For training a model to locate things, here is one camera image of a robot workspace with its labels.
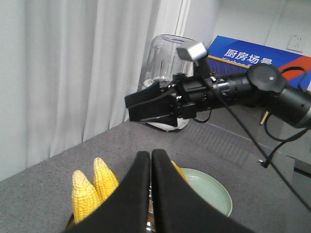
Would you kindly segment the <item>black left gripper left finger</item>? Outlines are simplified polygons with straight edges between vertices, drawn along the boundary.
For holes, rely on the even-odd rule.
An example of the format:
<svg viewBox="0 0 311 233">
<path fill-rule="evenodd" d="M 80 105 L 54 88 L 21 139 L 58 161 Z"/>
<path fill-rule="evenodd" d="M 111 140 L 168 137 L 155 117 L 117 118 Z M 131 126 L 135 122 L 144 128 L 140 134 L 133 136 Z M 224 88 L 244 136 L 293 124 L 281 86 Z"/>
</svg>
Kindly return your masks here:
<svg viewBox="0 0 311 233">
<path fill-rule="evenodd" d="M 149 208 L 150 155 L 139 151 L 112 195 L 67 233 L 144 233 Z"/>
</svg>

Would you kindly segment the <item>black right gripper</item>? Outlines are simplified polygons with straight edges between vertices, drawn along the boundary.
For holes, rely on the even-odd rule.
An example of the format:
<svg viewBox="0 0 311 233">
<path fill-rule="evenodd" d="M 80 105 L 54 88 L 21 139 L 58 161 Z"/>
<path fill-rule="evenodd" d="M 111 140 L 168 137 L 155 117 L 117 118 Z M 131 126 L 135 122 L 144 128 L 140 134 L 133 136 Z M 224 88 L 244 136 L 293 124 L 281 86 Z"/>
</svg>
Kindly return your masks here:
<svg viewBox="0 0 311 233">
<path fill-rule="evenodd" d="M 196 73 L 173 75 L 170 90 L 160 88 L 159 82 L 127 95 L 125 106 L 132 122 L 155 122 L 176 127 L 178 119 L 196 118 L 198 112 L 219 107 L 219 100 L 212 92 L 208 78 Z"/>
</svg>

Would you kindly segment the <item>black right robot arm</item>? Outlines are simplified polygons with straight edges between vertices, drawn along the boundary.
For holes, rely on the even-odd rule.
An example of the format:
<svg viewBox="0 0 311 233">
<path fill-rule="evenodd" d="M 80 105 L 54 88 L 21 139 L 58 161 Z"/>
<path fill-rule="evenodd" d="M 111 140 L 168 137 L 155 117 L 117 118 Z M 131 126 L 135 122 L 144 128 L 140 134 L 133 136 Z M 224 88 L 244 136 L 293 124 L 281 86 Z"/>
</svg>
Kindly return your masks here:
<svg viewBox="0 0 311 233">
<path fill-rule="evenodd" d="M 273 65 L 257 64 L 244 73 L 209 77 L 196 72 L 173 76 L 166 87 L 155 83 L 125 97 L 129 118 L 176 127 L 178 118 L 195 118 L 198 112 L 246 104 L 260 107 L 299 129 L 311 126 L 311 95 L 288 84 Z"/>
</svg>

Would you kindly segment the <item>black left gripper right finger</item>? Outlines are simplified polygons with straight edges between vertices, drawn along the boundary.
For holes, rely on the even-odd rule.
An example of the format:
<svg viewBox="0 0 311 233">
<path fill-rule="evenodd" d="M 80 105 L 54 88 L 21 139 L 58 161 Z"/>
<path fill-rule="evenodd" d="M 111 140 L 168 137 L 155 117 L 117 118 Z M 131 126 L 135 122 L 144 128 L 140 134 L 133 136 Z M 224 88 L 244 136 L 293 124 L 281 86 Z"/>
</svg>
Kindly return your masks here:
<svg viewBox="0 0 311 233">
<path fill-rule="evenodd" d="M 180 176 L 163 149 L 152 152 L 152 198 L 158 233 L 246 233 L 205 202 Z"/>
</svg>

